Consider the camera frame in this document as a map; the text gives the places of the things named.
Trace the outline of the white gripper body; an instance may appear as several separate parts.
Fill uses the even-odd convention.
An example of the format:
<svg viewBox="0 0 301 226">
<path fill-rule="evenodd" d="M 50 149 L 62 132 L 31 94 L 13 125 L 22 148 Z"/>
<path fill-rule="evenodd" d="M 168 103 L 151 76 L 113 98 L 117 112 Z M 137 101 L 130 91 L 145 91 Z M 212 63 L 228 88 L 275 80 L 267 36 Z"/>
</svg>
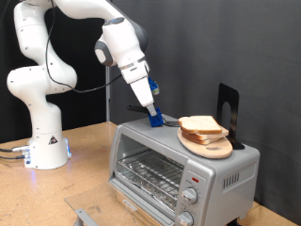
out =
<svg viewBox="0 0 301 226">
<path fill-rule="evenodd" d="M 145 60 L 135 62 L 120 69 L 125 82 L 132 88 L 138 102 L 147 107 L 153 104 L 149 85 L 149 66 Z"/>
</svg>

